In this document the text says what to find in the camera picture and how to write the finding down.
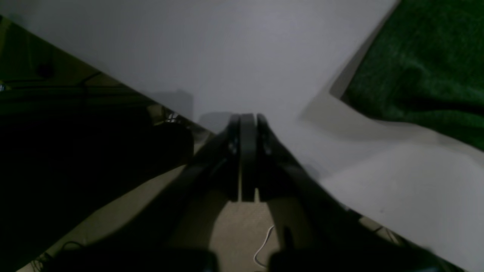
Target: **green fabric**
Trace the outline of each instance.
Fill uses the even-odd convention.
[[[403,0],[345,92],[359,112],[484,150],[484,1]]]

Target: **table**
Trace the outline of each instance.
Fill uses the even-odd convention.
[[[338,200],[484,270],[484,154],[338,97],[396,0],[9,0],[0,14],[214,131],[263,113]]]

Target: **black cable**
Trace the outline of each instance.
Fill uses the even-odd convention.
[[[71,244],[75,244],[75,245],[79,246],[80,248],[84,248],[84,247],[85,247],[84,245],[82,245],[82,244],[80,244],[80,243],[78,243],[78,242],[76,242],[76,241],[68,241],[67,243],[65,243],[65,244],[62,246],[61,251],[64,251],[64,250],[65,250],[65,246],[67,246],[67,245],[68,245],[68,244],[70,244],[70,243],[71,243]]]
[[[398,240],[398,244],[402,245],[403,247],[409,247],[409,248],[415,247],[407,239],[401,237],[400,235],[395,234],[395,238]]]
[[[378,227],[377,229],[373,230],[372,232],[373,232],[373,233],[376,233],[376,232],[378,232],[379,230],[381,230],[382,228],[383,228],[383,227],[382,227],[382,226],[380,226],[380,227]]]
[[[45,79],[16,79],[16,80],[7,80],[3,81],[4,84],[12,84],[12,83],[24,83],[24,82],[42,82]]]
[[[95,77],[97,77],[97,76],[100,76],[100,75],[102,75],[102,74],[103,74],[103,73],[101,73],[101,72],[96,72],[96,73],[94,73],[94,74],[92,74],[92,75],[88,76],[87,78],[83,79],[83,80],[82,80],[82,81],[79,83],[79,85],[84,86],[84,85],[86,84],[86,82],[88,82],[89,80],[91,80],[91,79],[93,79],[93,78],[95,78]]]
[[[392,237],[392,235],[391,235],[390,231],[389,231],[387,228],[385,228],[385,230],[386,230],[387,235],[388,235],[388,237],[390,238],[390,240],[392,240],[392,243],[397,244],[397,243],[395,242],[395,240],[393,240],[393,237]]]
[[[36,267],[34,266],[34,262],[35,262],[35,260],[34,261],[31,261],[30,262],[30,266],[32,266],[32,271],[33,272],[37,272]]]
[[[119,88],[119,86],[89,86],[90,88],[104,88],[104,89],[115,89]],[[15,87],[15,90],[24,90],[24,89],[61,89],[61,88],[80,88],[80,86],[71,85],[71,86],[25,86],[25,87]]]

